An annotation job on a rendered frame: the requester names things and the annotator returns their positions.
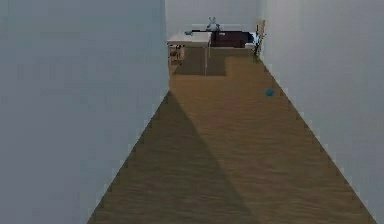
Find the grey blue plush toy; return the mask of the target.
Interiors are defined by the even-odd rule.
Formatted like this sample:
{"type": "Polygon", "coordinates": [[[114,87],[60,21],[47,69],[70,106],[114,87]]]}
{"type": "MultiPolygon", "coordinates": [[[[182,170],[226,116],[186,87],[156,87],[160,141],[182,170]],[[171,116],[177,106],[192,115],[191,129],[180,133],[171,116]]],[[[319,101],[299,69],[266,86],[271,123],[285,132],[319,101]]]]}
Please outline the grey blue plush toy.
{"type": "Polygon", "coordinates": [[[209,18],[209,23],[206,26],[206,30],[208,32],[214,32],[214,31],[219,31],[220,30],[220,25],[216,22],[215,17],[210,17],[209,18]]]}

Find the white table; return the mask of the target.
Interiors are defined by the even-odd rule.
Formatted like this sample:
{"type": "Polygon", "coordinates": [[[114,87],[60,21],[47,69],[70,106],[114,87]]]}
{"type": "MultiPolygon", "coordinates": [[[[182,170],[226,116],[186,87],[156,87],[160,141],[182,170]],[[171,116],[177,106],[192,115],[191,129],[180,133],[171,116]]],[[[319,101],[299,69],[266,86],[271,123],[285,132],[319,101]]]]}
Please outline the white table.
{"type": "Polygon", "coordinates": [[[167,40],[167,45],[181,45],[185,47],[202,47],[204,49],[204,74],[207,74],[208,58],[211,50],[211,32],[197,32],[191,35],[177,33],[167,40]]]}

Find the dark maroon bed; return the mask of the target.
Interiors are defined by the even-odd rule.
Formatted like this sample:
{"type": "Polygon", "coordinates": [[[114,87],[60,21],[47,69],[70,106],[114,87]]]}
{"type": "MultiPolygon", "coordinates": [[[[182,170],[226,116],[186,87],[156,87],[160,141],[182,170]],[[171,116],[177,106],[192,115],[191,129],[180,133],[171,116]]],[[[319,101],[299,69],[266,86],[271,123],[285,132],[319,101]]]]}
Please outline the dark maroon bed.
{"type": "MultiPolygon", "coordinates": [[[[193,28],[193,32],[208,32],[206,26],[193,28]]],[[[238,27],[225,27],[220,25],[219,31],[211,32],[212,47],[244,48],[247,43],[255,42],[255,34],[243,31],[238,27]]]]}

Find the wooden chair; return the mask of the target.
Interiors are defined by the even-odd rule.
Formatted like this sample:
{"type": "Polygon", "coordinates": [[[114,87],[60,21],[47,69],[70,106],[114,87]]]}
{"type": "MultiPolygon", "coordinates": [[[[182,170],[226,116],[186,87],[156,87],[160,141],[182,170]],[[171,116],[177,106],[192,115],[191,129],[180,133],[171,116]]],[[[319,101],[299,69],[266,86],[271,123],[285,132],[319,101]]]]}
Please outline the wooden chair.
{"type": "Polygon", "coordinates": [[[169,64],[177,62],[182,63],[184,59],[184,47],[182,45],[169,45],[168,46],[168,60],[169,64]]]}

